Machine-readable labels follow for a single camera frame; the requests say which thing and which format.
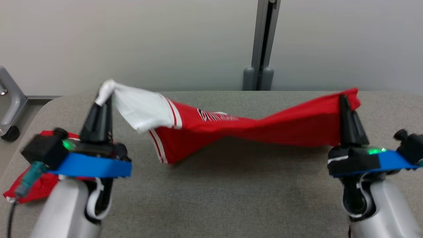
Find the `black cable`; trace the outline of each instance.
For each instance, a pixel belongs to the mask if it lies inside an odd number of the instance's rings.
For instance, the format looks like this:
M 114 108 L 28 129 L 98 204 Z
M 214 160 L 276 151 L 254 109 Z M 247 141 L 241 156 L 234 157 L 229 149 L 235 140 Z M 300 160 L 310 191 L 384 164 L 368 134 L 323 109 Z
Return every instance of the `black cable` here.
M 9 218 L 7 220 L 7 229 L 6 229 L 6 237 L 12 237 L 12 222 L 13 222 L 13 213 L 15 212 L 15 207 L 18 205 L 18 198 L 12 203 L 12 207 L 10 208 Z

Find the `red cloth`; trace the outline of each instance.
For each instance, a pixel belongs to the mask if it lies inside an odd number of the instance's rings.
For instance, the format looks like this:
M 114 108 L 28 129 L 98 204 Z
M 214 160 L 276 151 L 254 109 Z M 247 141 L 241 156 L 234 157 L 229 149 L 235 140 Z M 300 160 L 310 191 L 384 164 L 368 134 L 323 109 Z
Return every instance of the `red cloth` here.
M 43 130 L 41 133 L 43 136 L 52 136 L 53 131 Z M 79 135 L 69 133 L 69 138 L 79 138 Z M 22 178 L 24 177 L 25 173 L 29 170 L 30 166 L 23 172 L 16 181 L 12 184 L 9 190 L 3 193 L 3 196 L 8 200 L 12 201 L 12 198 L 15 198 L 15 190 L 20 185 Z M 19 203 L 26 203 L 33 200 L 38 200 L 42 198 L 46 198 L 50 195 L 50 192 L 56 186 L 56 183 L 59 181 L 59 177 L 55 174 L 45 173 L 39 178 L 34 185 L 31 187 L 28 195 L 26 197 L 20 198 Z
M 150 130 L 162 163 L 175 163 L 224 136 L 295 146 L 336 146 L 340 143 L 339 95 L 352 110 L 360 106 L 357 89 L 319 97 L 266 118 L 254 120 L 203 111 L 169 100 L 174 128 Z

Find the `gray fabric tabletop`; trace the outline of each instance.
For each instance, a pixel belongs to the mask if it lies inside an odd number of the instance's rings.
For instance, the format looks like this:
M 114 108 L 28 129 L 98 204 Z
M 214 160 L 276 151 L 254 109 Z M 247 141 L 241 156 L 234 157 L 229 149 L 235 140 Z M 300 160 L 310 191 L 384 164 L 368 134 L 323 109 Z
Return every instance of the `gray fabric tabletop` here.
M 164 92 L 204 110 L 261 118 L 330 92 Z M 62 127 L 79 133 L 95 92 L 57 98 L 45 105 L 23 135 Z M 393 134 L 423 133 L 423 97 L 395 92 L 360 92 L 359 116 L 371 145 L 394 149 Z M 103 238 L 119 237 L 347 237 L 341 183 L 327 171 L 329 148 L 295 148 L 224 138 L 177 165 L 161 164 L 147 135 L 137 134 L 115 113 L 115 141 L 132 158 L 129 179 L 113 185 L 113 204 Z M 16 152 L 0 181 L 9 189 L 28 167 Z M 421 170 L 391 177 L 423 225 Z M 28 237 L 44 201 L 19 205 L 13 237 Z M 0 234 L 10 204 L 0 202 Z

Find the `green light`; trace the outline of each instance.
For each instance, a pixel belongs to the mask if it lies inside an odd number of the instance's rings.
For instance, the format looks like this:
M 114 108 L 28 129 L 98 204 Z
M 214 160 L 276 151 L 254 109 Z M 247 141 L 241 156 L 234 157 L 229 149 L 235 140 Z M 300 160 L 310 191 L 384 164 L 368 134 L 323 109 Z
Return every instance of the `green light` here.
M 386 152 L 386 149 L 385 149 L 385 148 L 382 148 L 382 149 L 379 149 L 379 148 L 373 148 L 373 149 L 369 149 L 369 150 L 367 151 L 367 153 L 368 153 L 369 155 L 379 154 L 379 153 L 383 153 L 383 152 Z
M 75 144 L 72 143 L 69 140 L 62 140 L 63 146 L 68 150 L 68 151 L 74 151 L 75 150 Z

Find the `white partition panel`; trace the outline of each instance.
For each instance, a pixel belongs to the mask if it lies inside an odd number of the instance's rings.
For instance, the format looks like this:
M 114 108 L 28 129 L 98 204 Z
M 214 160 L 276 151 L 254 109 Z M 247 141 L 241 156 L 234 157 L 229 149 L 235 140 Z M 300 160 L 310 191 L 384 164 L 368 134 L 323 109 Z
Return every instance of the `white partition panel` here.
M 0 65 L 25 95 L 108 78 L 150 90 L 240 90 L 257 0 L 2 0 Z
M 284 0 L 272 90 L 423 92 L 423 1 Z

